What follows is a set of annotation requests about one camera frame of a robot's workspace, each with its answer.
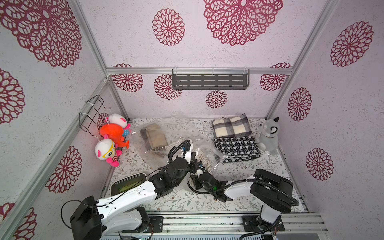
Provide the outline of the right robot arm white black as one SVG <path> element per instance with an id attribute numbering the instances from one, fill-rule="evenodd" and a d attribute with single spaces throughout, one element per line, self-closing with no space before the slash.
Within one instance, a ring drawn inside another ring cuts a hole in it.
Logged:
<path id="1" fill-rule="evenodd" d="M 226 202 L 240 197 L 254 196 L 263 202 L 259 222 L 274 224 L 282 214 L 291 212 L 300 201 L 293 197 L 293 183 L 264 169 L 257 169 L 253 176 L 227 182 L 219 181 L 208 172 L 191 175 L 189 189 L 199 195 L 212 195 L 215 200 Z"/>

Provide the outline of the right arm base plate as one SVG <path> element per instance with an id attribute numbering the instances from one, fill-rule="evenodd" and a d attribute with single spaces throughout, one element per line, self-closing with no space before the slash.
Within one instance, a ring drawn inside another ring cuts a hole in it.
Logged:
<path id="1" fill-rule="evenodd" d="M 285 231 L 281 215 L 272 223 L 262 220 L 259 215 L 242 216 L 242 221 L 245 232 L 261 232 L 265 230 L 268 230 L 268 232 Z"/>

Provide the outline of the cream fringed scarf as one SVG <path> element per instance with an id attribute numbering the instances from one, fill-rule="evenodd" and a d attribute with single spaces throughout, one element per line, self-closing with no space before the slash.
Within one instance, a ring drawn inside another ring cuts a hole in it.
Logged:
<path id="1" fill-rule="evenodd" d="M 196 159 L 202 162 L 207 172 L 213 174 L 221 165 L 224 155 L 217 149 L 198 148 Z"/>

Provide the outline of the grey cream plaid scarf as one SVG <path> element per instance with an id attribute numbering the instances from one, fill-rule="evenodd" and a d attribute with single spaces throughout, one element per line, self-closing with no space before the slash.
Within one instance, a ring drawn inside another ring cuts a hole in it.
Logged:
<path id="1" fill-rule="evenodd" d="M 212 122 L 215 138 L 248 137 L 252 134 L 246 114 L 233 118 L 216 119 Z"/>

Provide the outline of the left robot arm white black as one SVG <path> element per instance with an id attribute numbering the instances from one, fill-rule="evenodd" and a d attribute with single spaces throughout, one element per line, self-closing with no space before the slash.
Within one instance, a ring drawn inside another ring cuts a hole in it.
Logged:
<path id="1" fill-rule="evenodd" d="M 132 209 L 134 215 L 141 218 L 134 229 L 145 228 L 144 222 L 148 220 L 148 216 L 143 209 L 137 210 L 138 206 L 171 193 L 188 173 L 201 174 L 205 170 L 202 162 L 176 157 L 155 175 L 130 190 L 99 200 L 95 200 L 93 196 L 83 199 L 70 217 L 73 238 L 99 240 L 117 228 L 118 215 Z"/>

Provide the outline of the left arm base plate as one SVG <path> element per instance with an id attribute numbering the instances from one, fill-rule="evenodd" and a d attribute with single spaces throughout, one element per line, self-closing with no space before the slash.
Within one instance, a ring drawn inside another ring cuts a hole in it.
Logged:
<path id="1" fill-rule="evenodd" d="M 162 233 L 164 225 L 164 217 L 150 216 L 150 221 L 144 227 L 139 227 L 136 230 L 123 230 L 122 233 Z"/>

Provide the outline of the clear plastic vacuum bag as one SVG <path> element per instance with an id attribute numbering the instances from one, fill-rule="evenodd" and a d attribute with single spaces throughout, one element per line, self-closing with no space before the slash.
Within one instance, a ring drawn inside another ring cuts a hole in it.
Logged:
<path id="1" fill-rule="evenodd" d="M 158 124 L 162 128 L 168 141 L 168 145 L 165 146 L 163 150 L 146 150 L 140 130 L 149 124 Z M 190 119 L 183 115 L 160 119 L 134 119 L 132 121 L 132 133 L 129 135 L 129 140 L 131 148 L 133 148 L 153 170 L 165 166 L 169 162 L 168 154 L 171 149 L 186 140 L 191 141 L 191 144 L 193 144 L 192 152 L 195 153 L 198 148 L 217 149 L 214 145 L 212 127 L 209 127 L 208 123 L 202 119 Z M 217 174 L 221 165 L 212 174 L 213 176 Z"/>

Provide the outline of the black white houndstooth scarf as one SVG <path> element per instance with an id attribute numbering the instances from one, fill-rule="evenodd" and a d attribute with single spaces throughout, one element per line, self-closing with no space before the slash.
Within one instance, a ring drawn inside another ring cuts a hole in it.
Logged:
<path id="1" fill-rule="evenodd" d="M 255 138 L 251 136 L 215 138 L 214 145 L 223 155 L 228 156 L 223 163 L 250 161 L 262 156 Z"/>

